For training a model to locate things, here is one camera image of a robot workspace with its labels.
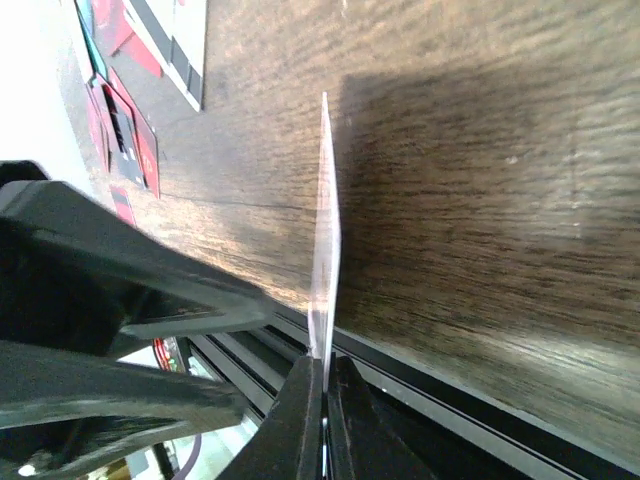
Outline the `white striped sunset card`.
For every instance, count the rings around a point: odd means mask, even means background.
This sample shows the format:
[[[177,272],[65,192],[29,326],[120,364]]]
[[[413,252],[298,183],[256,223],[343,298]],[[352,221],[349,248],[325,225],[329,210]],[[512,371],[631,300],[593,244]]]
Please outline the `white striped sunset card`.
[[[191,107],[203,108],[206,0],[131,0],[125,19]]]

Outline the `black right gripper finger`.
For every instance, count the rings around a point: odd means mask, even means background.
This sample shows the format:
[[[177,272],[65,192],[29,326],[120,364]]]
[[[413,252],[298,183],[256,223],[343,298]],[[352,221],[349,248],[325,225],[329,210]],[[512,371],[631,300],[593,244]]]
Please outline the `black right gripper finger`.
[[[152,444],[234,426],[229,383],[113,359],[1,344],[1,476],[76,479]]]
[[[257,286],[161,245],[32,161],[1,166],[1,336],[98,356],[129,338],[248,330]]]

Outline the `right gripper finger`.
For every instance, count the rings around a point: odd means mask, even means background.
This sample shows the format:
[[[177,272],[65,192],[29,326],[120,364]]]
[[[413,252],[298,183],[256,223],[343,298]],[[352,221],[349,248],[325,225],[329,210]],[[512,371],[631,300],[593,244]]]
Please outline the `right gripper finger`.
[[[319,479],[322,452],[322,365],[300,357],[267,417],[221,479]]]
[[[433,479],[433,472],[385,424],[354,362],[333,356],[328,394],[332,479]]]

